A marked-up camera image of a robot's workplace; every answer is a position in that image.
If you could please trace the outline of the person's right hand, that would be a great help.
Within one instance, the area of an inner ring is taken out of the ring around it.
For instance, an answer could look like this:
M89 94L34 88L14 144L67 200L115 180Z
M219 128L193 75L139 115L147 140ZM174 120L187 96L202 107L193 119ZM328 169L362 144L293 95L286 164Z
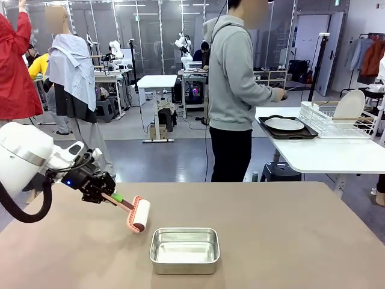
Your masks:
M271 102L280 102L282 100L285 100L286 97L286 90L279 88L279 87L273 87L271 89L272 94L271 94Z

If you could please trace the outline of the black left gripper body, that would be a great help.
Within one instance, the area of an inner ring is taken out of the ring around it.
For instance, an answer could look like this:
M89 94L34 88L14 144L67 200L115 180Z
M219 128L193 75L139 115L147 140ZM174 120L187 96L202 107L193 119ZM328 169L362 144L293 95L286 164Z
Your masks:
M108 172L73 170L68 172L61 182L73 190L79 190L82 193L82 201L95 204L107 201L102 194L111 196L116 188L115 180Z

